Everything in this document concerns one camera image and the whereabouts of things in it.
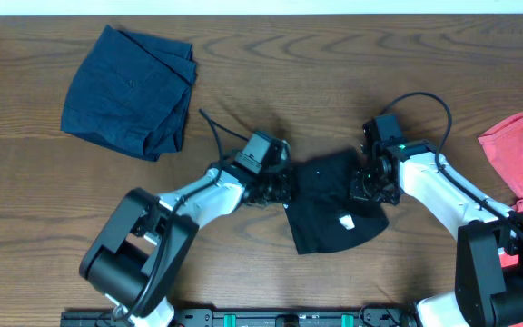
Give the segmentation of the black polo shirt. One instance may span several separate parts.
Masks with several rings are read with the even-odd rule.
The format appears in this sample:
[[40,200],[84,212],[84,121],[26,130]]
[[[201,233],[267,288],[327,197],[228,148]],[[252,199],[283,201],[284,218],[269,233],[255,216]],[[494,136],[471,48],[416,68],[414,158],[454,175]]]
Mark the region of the black polo shirt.
[[360,168],[353,148],[293,166],[291,199],[284,210],[299,255],[345,251],[388,227],[379,203],[350,198],[351,176]]

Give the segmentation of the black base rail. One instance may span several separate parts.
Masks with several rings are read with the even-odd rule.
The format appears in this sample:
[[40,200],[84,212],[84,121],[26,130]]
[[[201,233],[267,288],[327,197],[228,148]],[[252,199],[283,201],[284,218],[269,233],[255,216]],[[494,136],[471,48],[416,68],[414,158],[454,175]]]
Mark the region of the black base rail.
[[419,327],[409,309],[370,304],[357,310],[217,310],[213,307],[175,309],[168,302],[146,317],[119,317],[115,310],[73,309],[61,314],[61,327],[169,326],[169,327]]

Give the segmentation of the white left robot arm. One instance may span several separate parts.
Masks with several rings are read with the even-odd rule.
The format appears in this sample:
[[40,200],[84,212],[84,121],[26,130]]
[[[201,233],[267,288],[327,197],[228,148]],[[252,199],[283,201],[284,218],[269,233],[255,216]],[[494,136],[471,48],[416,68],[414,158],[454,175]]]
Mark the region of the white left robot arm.
[[79,273],[115,305],[100,316],[124,326],[167,326],[167,295],[196,234],[242,205],[289,201],[291,169],[250,174],[212,165],[199,180],[169,193],[129,191],[84,255]]

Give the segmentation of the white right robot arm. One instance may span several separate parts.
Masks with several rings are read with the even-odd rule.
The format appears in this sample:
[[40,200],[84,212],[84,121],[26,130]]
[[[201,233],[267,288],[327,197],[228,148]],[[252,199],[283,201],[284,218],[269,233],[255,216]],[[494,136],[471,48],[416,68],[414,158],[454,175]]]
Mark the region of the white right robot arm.
[[452,292],[419,301],[420,326],[512,326],[523,322],[523,212],[481,192],[426,141],[396,138],[363,146],[354,199],[422,203],[457,242]]

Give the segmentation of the folded navy blue garment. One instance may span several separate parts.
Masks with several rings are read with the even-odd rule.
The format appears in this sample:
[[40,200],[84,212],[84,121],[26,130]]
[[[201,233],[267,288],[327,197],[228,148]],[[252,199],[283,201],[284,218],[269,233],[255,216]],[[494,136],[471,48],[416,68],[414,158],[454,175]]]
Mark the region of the folded navy blue garment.
[[108,25],[70,84],[61,129],[155,162],[183,147],[196,78],[192,44]]

